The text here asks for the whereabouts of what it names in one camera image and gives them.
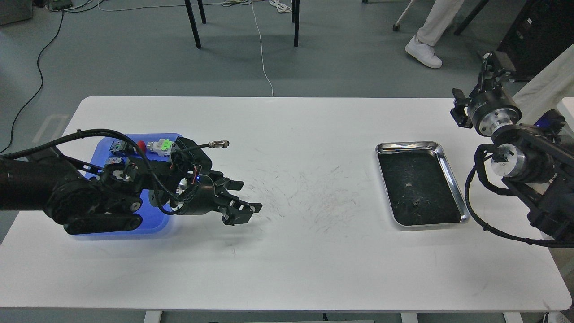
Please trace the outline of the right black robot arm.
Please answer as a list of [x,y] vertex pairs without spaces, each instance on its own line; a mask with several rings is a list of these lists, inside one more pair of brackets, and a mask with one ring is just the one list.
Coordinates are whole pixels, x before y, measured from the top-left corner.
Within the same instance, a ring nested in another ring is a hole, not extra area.
[[[492,140],[474,153],[474,165],[465,181],[465,204],[475,222],[496,236],[540,247],[572,248],[573,149],[562,133],[566,121],[560,113],[551,112],[542,125],[522,123],[521,110],[502,86],[515,72],[506,53],[488,52],[470,94],[452,90],[450,114],[457,126],[473,128]],[[549,239],[514,236],[481,219],[470,202],[475,176],[499,196],[516,196],[529,209],[530,225]]]

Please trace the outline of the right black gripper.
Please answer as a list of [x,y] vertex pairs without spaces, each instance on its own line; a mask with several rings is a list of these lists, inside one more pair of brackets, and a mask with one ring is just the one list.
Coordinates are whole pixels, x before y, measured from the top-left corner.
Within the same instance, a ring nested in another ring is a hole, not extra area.
[[515,80],[517,70],[507,53],[486,53],[482,59],[478,83],[469,97],[460,89],[452,89],[454,107],[450,114],[457,126],[473,128],[477,134],[491,137],[500,127],[517,124],[522,118],[522,112],[502,87],[502,83]]

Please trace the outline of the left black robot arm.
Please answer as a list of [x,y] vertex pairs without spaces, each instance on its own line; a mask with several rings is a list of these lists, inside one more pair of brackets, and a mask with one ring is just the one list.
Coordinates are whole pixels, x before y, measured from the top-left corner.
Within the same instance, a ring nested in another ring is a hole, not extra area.
[[244,183],[213,170],[204,151],[228,146],[176,134],[79,130],[1,155],[1,209],[41,210],[70,235],[155,233],[171,215],[211,211],[224,225],[248,223],[262,205],[234,196]]

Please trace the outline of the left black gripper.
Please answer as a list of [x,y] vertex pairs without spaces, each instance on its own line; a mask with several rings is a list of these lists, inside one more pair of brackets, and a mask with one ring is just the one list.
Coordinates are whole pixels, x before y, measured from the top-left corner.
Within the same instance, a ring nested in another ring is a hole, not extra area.
[[248,223],[253,214],[260,212],[263,205],[249,203],[229,192],[222,192],[240,191],[243,186],[243,181],[232,180],[223,173],[199,174],[192,187],[192,200],[187,203],[173,202],[173,211],[177,211],[178,215],[203,215],[218,211],[222,214],[224,225]]

